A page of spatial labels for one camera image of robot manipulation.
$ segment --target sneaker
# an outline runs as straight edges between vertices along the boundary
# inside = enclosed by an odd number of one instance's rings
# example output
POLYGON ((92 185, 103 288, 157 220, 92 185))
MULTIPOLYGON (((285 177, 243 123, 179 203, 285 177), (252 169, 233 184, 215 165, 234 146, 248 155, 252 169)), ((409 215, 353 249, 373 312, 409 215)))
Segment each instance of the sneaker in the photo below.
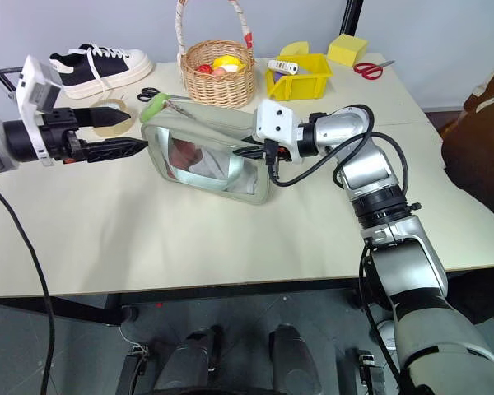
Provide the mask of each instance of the sneaker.
POLYGON ((153 63, 139 49, 113 49, 83 44, 67 55, 54 53, 49 61, 63 82, 66 95, 72 99, 104 92, 144 78, 153 63))

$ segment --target tape roll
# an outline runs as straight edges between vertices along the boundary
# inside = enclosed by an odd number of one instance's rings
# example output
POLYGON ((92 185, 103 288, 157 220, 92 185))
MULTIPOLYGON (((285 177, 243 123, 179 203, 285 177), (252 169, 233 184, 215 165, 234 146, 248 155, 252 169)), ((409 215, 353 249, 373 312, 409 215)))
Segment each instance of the tape roll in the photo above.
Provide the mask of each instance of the tape roll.
POLYGON ((93 128, 93 132, 103 138, 117 137, 121 134, 125 134, 135 122, 136 114, 130 109, 126 108, 126 104, 119 99, 104 99, 95 102, 91 107, 111 107, 112 109, 119 109, 127 114, 130 114, 130 119, 118 123, 114 126, 107 126, 104 128, 93 128))

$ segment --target scissors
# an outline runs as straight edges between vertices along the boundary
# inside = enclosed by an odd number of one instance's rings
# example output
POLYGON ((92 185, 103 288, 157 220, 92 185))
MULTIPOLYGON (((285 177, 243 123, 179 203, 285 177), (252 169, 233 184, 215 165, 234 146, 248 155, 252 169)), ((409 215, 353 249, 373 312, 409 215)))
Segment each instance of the scissors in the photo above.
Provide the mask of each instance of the scissors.
POLYGON ((382 76, 383 69, 395 62, 394 60, 389 60, 381 64, 374 63, 358 63, 353 67, 354 72, 358 72, 366 80, 376 80, 382 76))
MULTIPOLYGON (((137 99, 147 103, 158 93, 161 93, 161 91, 156 88, 142 88, 141 93, 137 95, 137 99)), ((168 95, 168 98, 174 100, 191 100, 189 97, 176 95, 168 95)))

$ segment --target yellow sponge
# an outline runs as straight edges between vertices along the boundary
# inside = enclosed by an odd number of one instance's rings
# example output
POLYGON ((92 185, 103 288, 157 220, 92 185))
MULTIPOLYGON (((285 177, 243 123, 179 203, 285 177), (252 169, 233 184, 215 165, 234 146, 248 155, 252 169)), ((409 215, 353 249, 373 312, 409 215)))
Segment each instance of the yellow sponge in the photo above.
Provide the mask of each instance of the yellow sponge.
POLYGON ((353 65, 366 53, 367 39, 359 39, 352 35, 340 35, 329 45, 328 59, 353 67, 353 65))

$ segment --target white shoelace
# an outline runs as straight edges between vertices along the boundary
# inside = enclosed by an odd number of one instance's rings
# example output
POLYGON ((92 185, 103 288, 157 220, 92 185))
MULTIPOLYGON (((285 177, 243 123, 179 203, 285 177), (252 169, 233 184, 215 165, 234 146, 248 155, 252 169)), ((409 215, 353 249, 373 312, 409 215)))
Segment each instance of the white shoelace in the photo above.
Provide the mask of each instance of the white shoelace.
POLYGON ((89 49, 70 49, 68 53, 78 53, 80 55, 85 54, 86 58, 88 59, 88 64, 90 65, 91 73, 93 74, 93 77, 100 83, 100 86, 102 87, 102 93, 104 94, 107 89, 109 89, 108 86, 106 86, 105 82, 102 81, 102 77, 100 76, 99 72, 96 69, 96 65, 93 63, 93 57, 94 56, 106 56, 107 58, 123 58, 127 57, 128 54, 124 49, 115 49, 115 48, 108 48, 108 47, 99 47, 97 44, 90 44, 91 48, 89 49))

